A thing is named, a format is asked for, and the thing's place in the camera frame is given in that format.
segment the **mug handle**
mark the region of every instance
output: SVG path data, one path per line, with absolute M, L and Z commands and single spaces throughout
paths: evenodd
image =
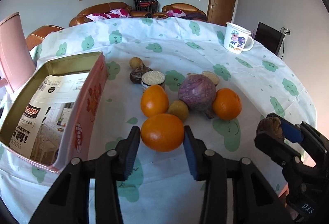
M 251 36 L 249 36 L 249 38 L 248 38 L 246 44 L 248 43 L 249 39 L 251 39 L 251 44 L 250 44 L 250 46 L 249 46 L 249 47 L 244 47 L 244 48 L 242 49 L 242 51 L 249 51 L 249 50 L 251 50 L 251 48 L 254 46 L 254 39 L 253 39 Z

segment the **potato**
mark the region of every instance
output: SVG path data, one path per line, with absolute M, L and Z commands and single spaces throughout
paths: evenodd
M 140 67 L 142 63 L 143 61 L 139 57 L 133 57 L 129 60 L 129 65 L 132 69 L 136 69 L 137 67 Z

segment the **pink container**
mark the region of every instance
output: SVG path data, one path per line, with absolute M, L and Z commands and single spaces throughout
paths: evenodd
M 87 72 L 87 76 L 73 105 L 63 133 L 58 157 L 52 165 L 44 165 L 10 148 L 10 140 L 32 96 L 48 75 L 66 75 Z M 74 157 L 87 160 L 90 138 L 97 108 L 108 77 L 105 57 L 101 51 L 75 54 L 47 61 L 29 79 L 17 96 L 0 129 L 0 142 L 10 152 L 27 162 L 51 172 L 59 172 Z
M 27 49 L 19 13 L 0 22 L 0 88 L 13 93 L 32 76 L 36 67 Z

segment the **black monitor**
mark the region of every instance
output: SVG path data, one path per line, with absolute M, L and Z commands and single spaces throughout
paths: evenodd
M 259 22 L 255 40 L 263 44 L 265 48 L 270 50 L 275 55 L 278 55 L 279 53 L 283 38 L 283 33 Z

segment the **purple onion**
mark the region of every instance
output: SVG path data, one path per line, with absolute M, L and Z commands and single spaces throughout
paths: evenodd
M 216 87 L 203 75 L 190 75 L 182 82 L 178 90 L 178 99 L 190 110 L 204 112 L 209 119 L 213 118 L 212 103 L 216 97 Z

